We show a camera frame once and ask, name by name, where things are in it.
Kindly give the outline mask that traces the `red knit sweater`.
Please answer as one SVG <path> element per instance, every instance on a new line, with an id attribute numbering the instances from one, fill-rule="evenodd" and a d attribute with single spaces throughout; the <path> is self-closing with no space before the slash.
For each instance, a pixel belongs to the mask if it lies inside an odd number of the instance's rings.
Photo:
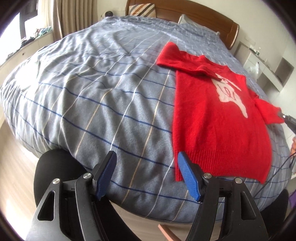
<path id="1" fill-rule="evenodd" d="M 246 77 L 169 42 L 158 66 L 176 73 L 173 152 L 185 152 L 204 172 L 264 183 L 272 161 L 267 131 L 283 123 L 281 109 L 261 99 Z"/>

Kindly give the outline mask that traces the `white desk unit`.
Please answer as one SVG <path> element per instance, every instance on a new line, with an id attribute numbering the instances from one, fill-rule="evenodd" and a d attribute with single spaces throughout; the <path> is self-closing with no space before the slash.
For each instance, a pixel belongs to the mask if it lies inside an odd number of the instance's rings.
<path id="1" fill-rule="evenodd" d="M 259 76 L 254 80 L 256 82 L 259 81 L 258 85 L 262 89 L 267 84 L 271 84 L 278 92 L 281 92 L 295 69 L 285 58 L 282 58 L 276 70 L 273 71 L 267 64 L 267 61 L 262 60 L 242 42 L 239 42 L 234 57 L 243 65 L 246 71 L 249 66 L 259 62 Z"/>

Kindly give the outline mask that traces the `white plastic bag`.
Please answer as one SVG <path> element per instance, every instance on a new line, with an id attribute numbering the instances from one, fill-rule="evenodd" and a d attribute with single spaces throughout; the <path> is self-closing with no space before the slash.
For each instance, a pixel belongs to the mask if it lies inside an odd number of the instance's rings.
<path id="1" fill-rule="evenodd" d="M 247 71 L 249 75 L 256 80 L 259 76 L 259 62 L 256 62 L 255 65 L 249 66 Z"/>

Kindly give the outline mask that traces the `wooden headboard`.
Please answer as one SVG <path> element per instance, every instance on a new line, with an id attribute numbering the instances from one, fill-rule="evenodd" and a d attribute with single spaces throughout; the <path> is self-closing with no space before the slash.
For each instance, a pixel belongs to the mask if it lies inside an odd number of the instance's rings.
<path id="1" fill-rule="evenodd" d="M 155 4 L 157 18 L 178 22 L 182 14 L 194 22 L 220 33 L 220 39 L 228 50 L 231 50 L 239 33 L 239 25 L 221 13 L 194 1 L 180 0 L 130 0 L 127 1 L 125 14 L 135 4 Z"/>

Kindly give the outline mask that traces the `blue grey checked duvet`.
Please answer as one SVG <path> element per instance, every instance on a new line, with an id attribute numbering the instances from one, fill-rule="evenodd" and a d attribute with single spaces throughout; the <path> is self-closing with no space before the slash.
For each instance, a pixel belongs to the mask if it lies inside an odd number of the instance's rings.
<path id="1" fill-rule="evenodd" d="M 90 170 L 114 151 L 117 165 L 107 192 L 112 202 L 149 219 L 191 223 L 199 206 L 173 152 L 176 73 L 157 64 L 169 42 L 245 76 L 247 86 L 267 101 L 214 33 L 123 16 L 67 35 L 23 61 L 3 82 L 1 104 L 14 136 L 36 156 L 63 149 Z M 260 210 L 276 200 L 292 175 L 281 125 L 267 126 L 272 161 L 266 181 L 240 177 Z"/>

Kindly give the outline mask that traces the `white pillow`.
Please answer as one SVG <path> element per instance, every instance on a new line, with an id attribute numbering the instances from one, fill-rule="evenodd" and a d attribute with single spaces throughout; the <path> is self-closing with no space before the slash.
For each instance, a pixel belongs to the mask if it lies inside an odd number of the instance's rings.
<path id="1" fill-rule="evenodd" d="M 200 25 L 198 23 L 196 23 L 195 21 L 191 20 L 187 15 L 185 14 L 182 14 L 178 20 L 178 24 L 190 24 L 190 25 L 193 25 L 194 27 L 197 27 L 197 28 L 201 28 L 201 29 L 205 29 L 205 30 L 208 30 L 209 32 L 211 33 L 214 33 L 215 35 L 217 36 L 220 36 L 220 32 L 215 32 L 213 30 L 211 30 L 210 28 L 207 28 L 203 25 Z"/>

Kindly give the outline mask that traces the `window sill cabinet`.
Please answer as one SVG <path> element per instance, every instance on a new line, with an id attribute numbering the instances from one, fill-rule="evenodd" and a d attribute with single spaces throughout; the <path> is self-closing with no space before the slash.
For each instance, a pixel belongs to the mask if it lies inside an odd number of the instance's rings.
<path id="1" fill-rule="evenodd" d="M 54 42 L 53 31 L 50 31 L 34 41 L 20 48 L 1 66 L 0 78 L 1 85 L 6 77 L 24 60 L 35 54 L 38 50 Z"/>

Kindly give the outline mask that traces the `striped cushion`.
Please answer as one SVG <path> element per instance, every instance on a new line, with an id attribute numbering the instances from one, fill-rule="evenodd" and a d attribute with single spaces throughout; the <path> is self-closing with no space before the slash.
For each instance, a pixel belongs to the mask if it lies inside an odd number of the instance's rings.
<path id="1" fill-rule="evenodd" d="M 153 3 L 135 4 L 128 7 L 129 16 L 141 16 L 146 18 L 156 18 L 156 7 Z"/>

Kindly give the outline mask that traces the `beige curtain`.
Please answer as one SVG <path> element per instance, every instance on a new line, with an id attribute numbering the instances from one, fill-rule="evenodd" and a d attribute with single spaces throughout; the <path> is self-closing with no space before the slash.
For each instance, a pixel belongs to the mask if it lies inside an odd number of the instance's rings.
<path id="1" fill-rule="evenodd" d="M 57 41 L 98 22 L 97 1 L 53 1 L 52 20 L 53 36 Z"/>

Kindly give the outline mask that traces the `small round bedside speaker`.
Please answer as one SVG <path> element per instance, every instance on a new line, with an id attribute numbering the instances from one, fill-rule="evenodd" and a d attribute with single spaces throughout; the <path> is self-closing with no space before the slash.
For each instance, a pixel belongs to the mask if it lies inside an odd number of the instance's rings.
<path id="1" fill-rule="evenodd" d="M 107 18 L 107 17 L 112 17 L 112 16 L 114 16 L 114 13 L 113 13 L 112 11 L 106 11 L 106 12 L 104 13 L 104 17 L 105 17 L 105 18 Z"/>

